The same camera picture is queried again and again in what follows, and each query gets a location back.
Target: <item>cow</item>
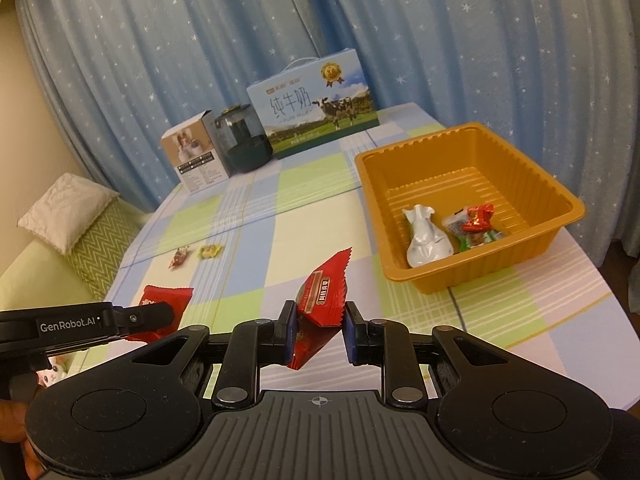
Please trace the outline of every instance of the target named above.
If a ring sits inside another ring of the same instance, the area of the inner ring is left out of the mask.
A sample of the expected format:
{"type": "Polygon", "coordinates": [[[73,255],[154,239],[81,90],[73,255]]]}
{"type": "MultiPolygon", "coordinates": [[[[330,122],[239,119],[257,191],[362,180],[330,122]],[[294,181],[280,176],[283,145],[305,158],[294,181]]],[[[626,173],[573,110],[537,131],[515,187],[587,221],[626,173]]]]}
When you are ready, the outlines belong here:
{"type": "Polygon", "coordinates": [[[340,128],[340,119],[348,117],[351,120],[351,126],[353,126],[353,120],[358,117],[350,97],[335,101],[329,101],[328,97],[323,97],[321,101],[311,102],[320,107],[324,116],[333,122],[336,130],[340,128]]]}

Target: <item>small product box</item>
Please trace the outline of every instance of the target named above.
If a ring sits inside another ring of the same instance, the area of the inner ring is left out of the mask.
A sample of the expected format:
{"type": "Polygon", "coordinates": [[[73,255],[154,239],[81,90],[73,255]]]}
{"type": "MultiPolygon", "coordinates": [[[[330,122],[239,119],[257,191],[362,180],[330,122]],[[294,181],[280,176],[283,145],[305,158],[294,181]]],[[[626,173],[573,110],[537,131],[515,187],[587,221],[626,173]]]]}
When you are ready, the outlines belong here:
{"type": "Polygon", "coordinates": [[[202,112],[167,130],[160,139],[166,156],[190,193],[229,178],[228,166],[216,148],[211,111],[202,112]]]}
{"type": "Polygon", "coordinates": [[[277,158],[380,124],[352,48],[284,70],[246,91],[277,158]]]}

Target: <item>plaid tablecloth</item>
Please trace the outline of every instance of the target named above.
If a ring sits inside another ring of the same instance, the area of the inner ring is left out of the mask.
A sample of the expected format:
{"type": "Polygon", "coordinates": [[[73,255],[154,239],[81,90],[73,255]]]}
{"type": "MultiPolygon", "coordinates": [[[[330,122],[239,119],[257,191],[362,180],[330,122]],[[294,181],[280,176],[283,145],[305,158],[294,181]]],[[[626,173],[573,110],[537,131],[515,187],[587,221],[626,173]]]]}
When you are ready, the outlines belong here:
{"type": "MultiPolygon", "coordinates": [[[[178,186],[130,247],[107,299],[138,304],[147,284],[192,286],[182,325],[229,332],[244,320],[277,317],[314,268],[353,247],[348,299],[366,319],[395,319],[421,333],[454,325],[586,384],[610,406],[631,406],[640,398],[640,342],[566,230],[542,256],[435,294],[383,277],[353,157],[438,129],[417,105],[401,105],[381,112],[376,128],[203,192],[190,196],[178,186]],[[205,243],[224,249],[168,269],[175,248],[195,252],[205,243]]],[[[121,341],[82,352],[72,372],[136,346],[121,341]]],[[[351,367],[338,335],[302,370],[267,367],[261,381],[265,389],[370,389],[380,387],[380,371],[351,367]]]]}

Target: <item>ribbed gray surface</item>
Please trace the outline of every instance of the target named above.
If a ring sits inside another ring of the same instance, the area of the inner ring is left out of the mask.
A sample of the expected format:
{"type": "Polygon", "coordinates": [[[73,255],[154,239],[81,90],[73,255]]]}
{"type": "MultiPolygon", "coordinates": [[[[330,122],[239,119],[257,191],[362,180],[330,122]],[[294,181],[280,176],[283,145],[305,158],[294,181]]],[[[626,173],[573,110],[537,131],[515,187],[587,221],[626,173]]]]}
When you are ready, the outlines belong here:
{"type": "Polygon", "coordinates": [[[254,408],[215,416],[187,453],[139,478],[495,479],[451,456],[422,416],[388,410],[374,392],[266,392],[254,408]]]}

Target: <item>orange tray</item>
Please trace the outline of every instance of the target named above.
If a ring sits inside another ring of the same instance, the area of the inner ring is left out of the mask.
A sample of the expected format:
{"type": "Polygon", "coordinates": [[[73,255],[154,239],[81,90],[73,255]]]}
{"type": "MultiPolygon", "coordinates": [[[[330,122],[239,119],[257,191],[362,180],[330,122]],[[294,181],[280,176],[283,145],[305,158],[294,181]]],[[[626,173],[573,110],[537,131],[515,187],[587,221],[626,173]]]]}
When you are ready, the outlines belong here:
{"type": "Polygon", "coordinates": [[[528,156],[479,123],[402,140],[356,157],[384,275],[424,293],[468,282],[538,256],[558,230],[584,216],[584,205],[528,156]],[[494,228],[505,237],[411,268],[402,209],[416,204],[442,219],[465,206],[492,203],[494,228]]]}

